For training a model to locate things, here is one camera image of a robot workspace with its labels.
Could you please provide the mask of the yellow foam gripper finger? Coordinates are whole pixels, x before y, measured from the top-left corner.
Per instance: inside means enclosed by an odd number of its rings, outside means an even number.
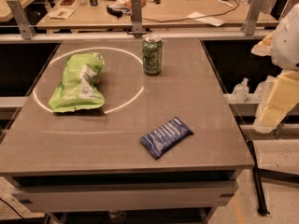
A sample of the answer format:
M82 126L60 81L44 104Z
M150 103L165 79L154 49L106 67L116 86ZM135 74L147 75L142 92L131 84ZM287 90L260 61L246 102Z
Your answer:
M299 103L299 72L283 70L277 77L268 76L263 84L253 128L258 133L270 133Z
M251 49L251 53L257 56L270 56L273 36L274 33L271 32L262 41L254 45Z

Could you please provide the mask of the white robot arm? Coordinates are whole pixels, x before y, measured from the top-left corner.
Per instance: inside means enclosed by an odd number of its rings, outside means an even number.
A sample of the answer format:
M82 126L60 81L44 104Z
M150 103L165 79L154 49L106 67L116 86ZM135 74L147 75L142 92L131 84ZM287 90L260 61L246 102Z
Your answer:
M270 133L299 104L299 5L251 52L270 56L272 64L282 69L277 77L268 76L264 82L253 123L256 132Z

